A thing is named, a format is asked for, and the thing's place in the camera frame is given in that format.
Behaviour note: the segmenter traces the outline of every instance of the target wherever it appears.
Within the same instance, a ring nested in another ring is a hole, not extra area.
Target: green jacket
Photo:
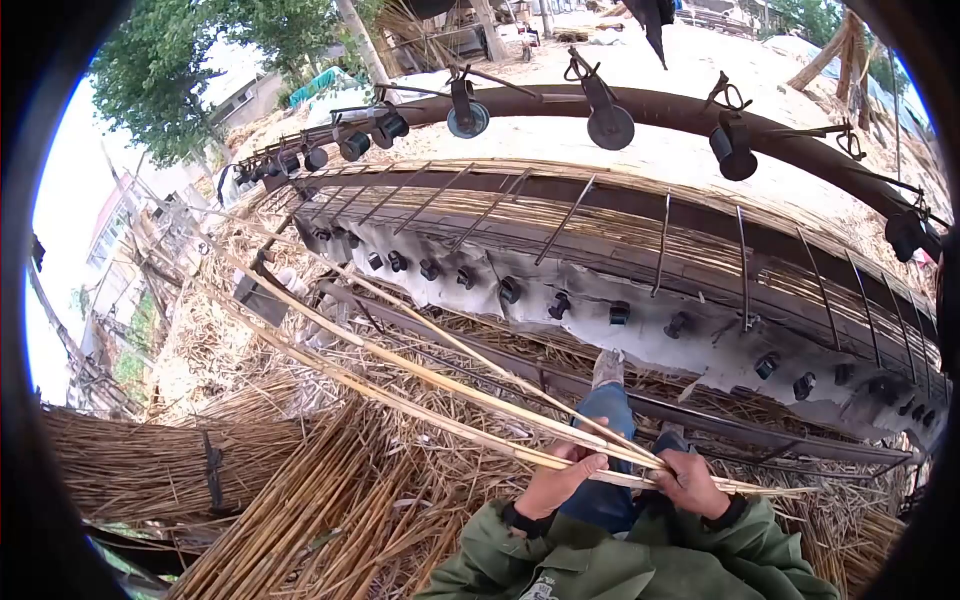
[[[515,536],[494,500],[474,515],[460,551],[430,573],[419,600],[634,600],[724,598],[833,600],[836,588],[801,558],[800,534],[774,522],[766,499],[751,500],[728,529],[710,532],[678,511],[667,542],[666,519],[641,514],[623,541],[583,521],[557,515],[544,539]]]

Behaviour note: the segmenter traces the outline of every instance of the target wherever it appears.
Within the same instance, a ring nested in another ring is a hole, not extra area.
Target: blue tarp
[[[339,66],[331,66],[323,73],[310,80],[310,83],[290,94],[290,107],[295,108],[300,103],[313,98],[329,89],[356,87],[360,83],[354,80]]]

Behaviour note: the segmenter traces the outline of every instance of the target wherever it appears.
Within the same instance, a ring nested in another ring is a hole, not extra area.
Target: blue jeans
[[[627,393],[619,383],[608,383],[592,390],[580,400],[576,410],[591,419],[606,417],[610,420],[607,424],[610,429],[624,434],[628,440],[634,438],[634,412],[627,404]],[[579,420],[573,420],[573,424],[579,424]],[[691,447],[676,432],[668,431],[657,438],[653,452],[657,454],[667,448],[688,452]],[[630,473],[631,470],[630,463],[623,459],[610,458],[609,465],[610,470],[618,473]],[[559,512],[596,525],[611,534],[633,529],[638,515],[630,488],[592,479],[580,484],[577,491],[560,505]]]

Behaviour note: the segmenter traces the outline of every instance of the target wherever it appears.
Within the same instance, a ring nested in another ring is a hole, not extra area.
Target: human hand
[[[607,424],[607,418],[595,419],[601,425]],[[589,425],[579,429],[592,429]],[[514,509],[533,520],[546,518],[560,508],[577,488],[596,471],[607,468],[607,455],[589,453],[589,450],[573,442],[557,442],[546,450],[547,454],[573,461],[573,465],[561,470],[537,467],[530,485],[514,502]]]
[[[658,454],[674,470],[655,470],[650,478],[657,482],[674,506],[714,520],[730,507],[730,497],[717,490],[710,479],[707,461],[699,454],[664,450]]]

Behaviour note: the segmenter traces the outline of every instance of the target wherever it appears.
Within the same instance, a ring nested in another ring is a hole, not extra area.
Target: sky
[[[203,96],[205,104],[216,103],[236,73],[252,73],[263,55],[255,47],[215,43],[208,66],[229,71],[211,81]],[[74,340],[84,333],[80,312],[70,308],[71,291],[95,278],[86,266],[86,252],[96,225],[97,214],[114,189],[113,176],[100,149],[101,141],[119,174],[136,170],[142,149],[130,148],[130,135],[108,132],[108,125],[94,115],[93,88],[83,79],[74,91],[54,137],[36,195],[34,232],[47,253],[43,258],[40,284],[58,318]],[[154,190],[158,195],[173,190]],[[43,392],[43,399],[63,404],[69,381],[66,350],[46,314],[27,284],[27,349],[31,376]]]

